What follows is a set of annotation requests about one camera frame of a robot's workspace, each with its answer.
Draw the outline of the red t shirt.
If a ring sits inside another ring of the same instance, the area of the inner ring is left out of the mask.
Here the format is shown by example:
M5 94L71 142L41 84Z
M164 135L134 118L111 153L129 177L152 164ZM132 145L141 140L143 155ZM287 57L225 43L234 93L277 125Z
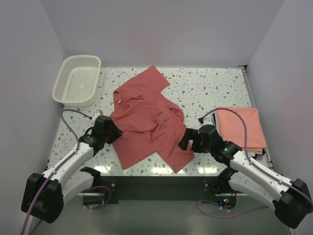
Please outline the red t shirt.
M184 113L162 95L169 84L150 66L113 92L110 117L123 132L113 147L123 170L157 153L178 173L194 158L191 147L178 146L186 130Z

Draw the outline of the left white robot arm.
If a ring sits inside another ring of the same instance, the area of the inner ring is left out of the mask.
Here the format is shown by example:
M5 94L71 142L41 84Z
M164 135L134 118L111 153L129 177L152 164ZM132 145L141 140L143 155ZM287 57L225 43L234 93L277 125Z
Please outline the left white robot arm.
M73 150L45 172L31 174L26 182L21 210L47 223L53 223L63 207L77 194L103 186L101 173L85 163L105 144L111 144L122 131L108 116L98 116L94 126L79 138Z

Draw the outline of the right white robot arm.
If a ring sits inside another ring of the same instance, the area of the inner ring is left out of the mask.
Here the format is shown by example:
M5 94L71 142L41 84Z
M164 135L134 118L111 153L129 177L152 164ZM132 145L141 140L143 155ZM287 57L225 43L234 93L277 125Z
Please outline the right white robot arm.
M250 158L241 147L224 141L213 125L199 130L187 128L178 146L195 153L209 153L226 165L218 178L274 211L286 226L296 229L306 215L312 213L313 202L307 184L301 179L291 180Z

